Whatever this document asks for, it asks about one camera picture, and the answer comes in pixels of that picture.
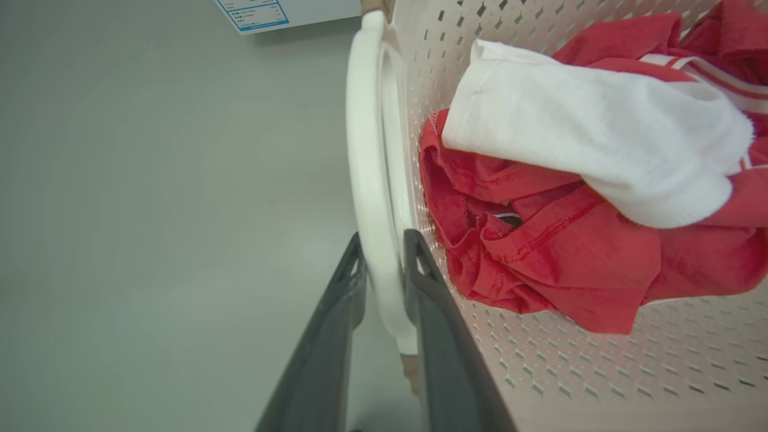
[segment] beige plastic basket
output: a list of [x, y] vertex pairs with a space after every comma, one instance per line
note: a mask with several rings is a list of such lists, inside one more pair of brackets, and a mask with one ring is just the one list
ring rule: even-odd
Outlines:
[[[402, 308], [403, 229], [424, 234], [449, 281], [424, 203], [419, 139], [429, 113], [450, 105], [474, 39], [551, 54], [595, 22], [683, 12], [687, 30], [716, 3], [397, 0], [387, 14], [366, 14], [349, 64], [349, 162], [379, 311], [401, 352], [415, 353]], [[623, 337], [556, 313], [486, 307], [449, 286], [523, 432], [768, 430], [768, 287], [648, 305]]]

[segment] label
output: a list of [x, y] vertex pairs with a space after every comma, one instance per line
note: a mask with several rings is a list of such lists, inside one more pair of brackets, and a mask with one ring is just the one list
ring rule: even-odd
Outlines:
[[278, 0], [216, 0], [240, 33], [288, 24]]

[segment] white fabric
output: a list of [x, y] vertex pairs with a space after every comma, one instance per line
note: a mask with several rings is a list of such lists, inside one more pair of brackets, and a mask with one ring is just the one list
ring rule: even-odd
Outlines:
[[625, 216], [675, 228], [730, 197], [752, 122], [701, 82], [563, 65], [475, 41], [444, 146], [580, 174]]

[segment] clothes pile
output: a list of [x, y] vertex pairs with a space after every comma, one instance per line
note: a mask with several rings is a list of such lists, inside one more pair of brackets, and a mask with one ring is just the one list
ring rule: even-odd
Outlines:
[[467, 298], [628, 334], [638, 308], [768, 272], [768, 15], [724, 0], [595, 24], [552, 58], [475, 41], [422, 134], [425, 199]]

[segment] red fabric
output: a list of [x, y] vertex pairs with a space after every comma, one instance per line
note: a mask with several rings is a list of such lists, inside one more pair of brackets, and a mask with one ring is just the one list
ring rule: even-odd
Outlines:
[[[572, 65], [690, 81], [637, 61], [648, 53], [699, 55], [754, 84], [768, 84], [768, 17], [726, 0], [678, 44], [679, 14], [593, 25], [555, 58]], [[627, 220], [579, 176], [447, 150], [447, 110], [422, 136], [427, 206], [445, 246], [451, 280], [467, 297], [519, 313], [559, 310], [589, 331], [631, 331], [637, 309], [663, 298], [726, 295], [768, 271], [768, 169], [731, 178], [733, 195], [689, 227], [655, 230]], [[754, 166], [768, 164], [768, 116], [750, 115]], [[516, 211], [515, 228], [494, 214]]]

